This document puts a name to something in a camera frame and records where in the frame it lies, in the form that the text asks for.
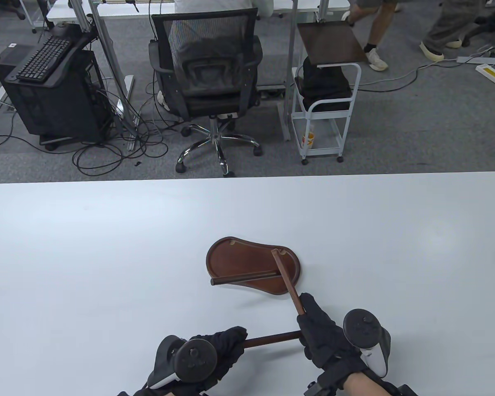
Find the person's right hand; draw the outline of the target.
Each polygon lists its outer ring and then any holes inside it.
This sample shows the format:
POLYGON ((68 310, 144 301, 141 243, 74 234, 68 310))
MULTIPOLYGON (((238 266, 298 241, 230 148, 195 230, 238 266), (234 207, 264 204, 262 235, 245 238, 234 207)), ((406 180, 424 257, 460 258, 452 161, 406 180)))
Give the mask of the person's right hand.
POLYGON ((299 298, 305 311, 297 317, 304 354, 323 370, 318 378, 323 388, 342 390, 350 375, 363 373, 368 367, 342 328, 320 308, 315 298, 309 293, 302 293, 299 298))

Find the person's left hand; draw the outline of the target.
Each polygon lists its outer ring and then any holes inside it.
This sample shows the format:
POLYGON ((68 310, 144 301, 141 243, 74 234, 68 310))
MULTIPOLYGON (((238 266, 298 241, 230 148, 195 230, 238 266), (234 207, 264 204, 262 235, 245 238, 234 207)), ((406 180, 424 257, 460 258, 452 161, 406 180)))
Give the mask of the person's left hand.
POLYGON ((225 377, 244 353, 247 331, 241 326, 161 341, 153 371, 135 396, 200 396, 225 377))

